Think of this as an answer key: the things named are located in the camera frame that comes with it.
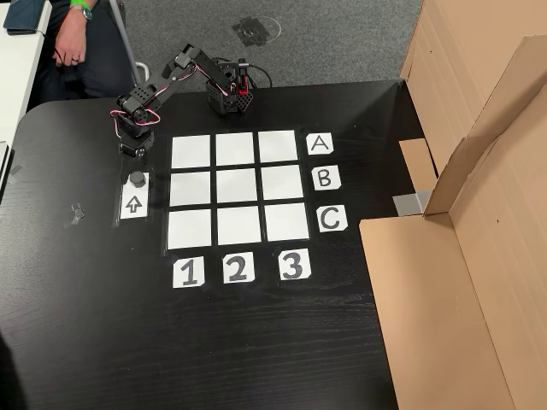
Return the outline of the person's hand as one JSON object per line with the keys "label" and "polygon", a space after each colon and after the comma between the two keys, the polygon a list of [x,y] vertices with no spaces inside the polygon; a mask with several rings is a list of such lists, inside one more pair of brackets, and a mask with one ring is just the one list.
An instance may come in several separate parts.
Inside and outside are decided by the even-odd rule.
{"label": "person's hand", "polygon": [[54,57],[56,65],[76,66],[85,61],[85,29],[62,27],[56,36]]}

